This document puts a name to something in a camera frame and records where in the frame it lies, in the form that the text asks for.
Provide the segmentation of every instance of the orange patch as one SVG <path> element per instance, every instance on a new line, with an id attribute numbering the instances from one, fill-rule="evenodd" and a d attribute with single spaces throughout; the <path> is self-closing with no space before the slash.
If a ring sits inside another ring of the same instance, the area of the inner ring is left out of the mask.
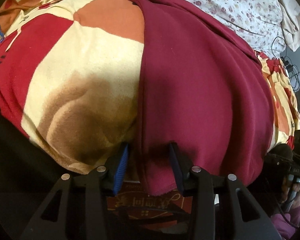
<path id="1" fill-rule="evenodd" d="M 268 77 L 268 81 L 270 82 L 271 86 L 271 93 L 274 95 L 276 99 L 276 104 L 274 103 L 274 125 L 279 128 L 280 131 L 284 132 L 285 134 L 289 135 L 290 127 L 287 119 L 287 115 L 284 111 L 284 108 L 280 102 L 279 96 L 275 90 L 274 82 L 272 80 L 272 76 Z"/>
<path id="2" fill-rule="evenodd" d="M 291 91 L 288 88 L 284 88 L 284 91 L 286 92 L 287 97 L 288 97 L 288 103 L 289 103 L 289 108 L 290 108 L 290 111 L 292 114 L 292 118 L 293 118 L 293 120 L 297 120 L 298 119 L 297 111 L 295 110 L 295 108 L 293 107 L 293 105 L 291 103 Z"/>
<path id="3" fill-rule="evenodd" d="M 144 43 L 142 11 L 129 0 L 93 0 L 74 14 L 74 21 Z"/>
<path id="4" fill-rule="evenodd" d="M 0 8 L 0 27 L 6 33 L 21 10 L 37 7 L 42 0 L 6 0 Z"/>

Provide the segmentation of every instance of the red blanket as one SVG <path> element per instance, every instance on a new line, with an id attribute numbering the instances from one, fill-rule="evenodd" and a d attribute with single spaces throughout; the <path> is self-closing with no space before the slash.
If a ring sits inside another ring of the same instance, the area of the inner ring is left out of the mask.
<path id="1" fill-rule="evenodd" d="M 195 165 L 236 174 L 261 172 L 274 110 L 260 61 L 233 31 L 184 0 L 131 0 L 145 19 L 138 99 L 138 165 L 146 191 L 176 187 L 167 144 Z"/>

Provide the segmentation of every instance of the metal rivet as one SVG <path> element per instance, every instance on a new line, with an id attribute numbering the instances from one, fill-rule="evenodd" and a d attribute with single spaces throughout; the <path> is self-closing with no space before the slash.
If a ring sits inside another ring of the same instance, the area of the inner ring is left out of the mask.
<path id="1" fill-rule="evenodd" d="M 232 181 L 235 181 L 235 180 L 237 179 L 237 176 L 234 175 L 234 174 L 229 174 L 229 175 L 228 175 L 228 179 L 229 179 L 229 180 L 232 180 Z"/>
<path id="2" fill-rule="evenodd" d="M 99 166 L 98 168 L 97 168 L 97 172 L 104 172 L 104 171 L 106 171 L 106 167 L 105 166 Z"/>
<path id="3" fill-rule="evenodd" d="M 61 179 L 63 179 L 63 180 L 70 179 L 70 174 L 68 174 L 68 173 L 63 174 L 63 175 L 61 176 Z"/>
<path id="4" fill-rule="evenodd" d="M 193 166 L 193 167 L 191 168 L 191 170 L 192 170 L 193 172 L 200 172 L 200 171 L 201 171 L 201 168 L 200 168 L 199 166 Z"/>

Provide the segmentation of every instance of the black cable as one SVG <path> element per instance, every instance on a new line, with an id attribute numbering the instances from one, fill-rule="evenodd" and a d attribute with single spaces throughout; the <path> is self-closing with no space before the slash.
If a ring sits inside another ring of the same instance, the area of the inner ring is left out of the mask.
<path id="1" fill-rule="evenodd" d="M 297 92 L 300 89 L 300 80 L 299 80 L 299 68 L 297 65 L 292 65 L 292 74 L 290 79 L 290 84 L 292 83 L 292 78 L 294 77 L 296 79 L 296 82 L 294 86 L 291 85 L 293 92 Z"/>
<path id="2" fill-rule="evenodd" d="M 275 202 L 275 204 L 277 205 L 277 207 L 278 207 L 278 209 L 279 209 L 279 212 L 280 212 L 280 214 L 282 215 L 283 219 L 284 219 L 290 226 L 294 227 L 295 229 L 298 229 L 298 228 L 299 228 L 298 226 L 296 226 L 295 224 L 291 223 L 291 222 L 286 218 L 284 212 L 282 211 L 282 209 L 281 209 L 281 207 L 280 207 L 280 205 L 279 205 L 279 202 L 278 202 L 277 198 L 274 196 L 274 193 L 273 193 L 273 191 L 272 191 L 272 189 L 271 189 L 271 186 L 270 186 L 270 184 L 269 184 L 268 179 L 267 179 L 267 178 L 265 178 L 265 179 L 266 179 L 267 186 L 268 186 L 268 188 L 270 189 L 270 191 L 271 191 L 271 193 L 272 193 L 272 194 L 269 194 L 269 195 L 271 195 L 271 196 L 273 197 L 272 199 L 275 200 L 274 202 Z"/>
<path id="3" fill-rule="evenodd" d="M 275 40 L 276 40 L 277 38 L 282 39 L 283 42 L 284 42 L 284 44 L 286 43 L 285 40 L 284 40 L 284 38 L 282 38 L 282 37 L 280 37 L 280 36 L 276 36 L 276 37 L 274 38 L 274 40 L 273 40 L 273 42 L 272 42 L 272 44 L 271 44 L 271 52 L 272 52 L 274 58 L 276 58 L 276 59 L 278 59 L 278 58 L 277 58 L 277 57 L 275 56 L 275 54 L 273 53 L 273 44 L 274 44 L 274 42 L 275 42 Z"/>
<path id="4" fill-rule="evenodd" d="M 297 197 L 297 195 L 292 199 L 290 200 L 289 202 L 287 202 L 287 204 L 290 204 L 292 201 L 294 201 L 294 199 Z"/>

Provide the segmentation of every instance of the floral pattern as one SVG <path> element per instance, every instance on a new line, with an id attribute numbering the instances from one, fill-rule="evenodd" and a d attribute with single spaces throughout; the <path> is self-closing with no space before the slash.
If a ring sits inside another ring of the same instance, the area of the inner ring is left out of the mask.
<path id="1" fill-rule="evenodd" d="M 187 0 L 235 31 L 254 50 L 278 57 L 285 49 L 278 0 Z"/>

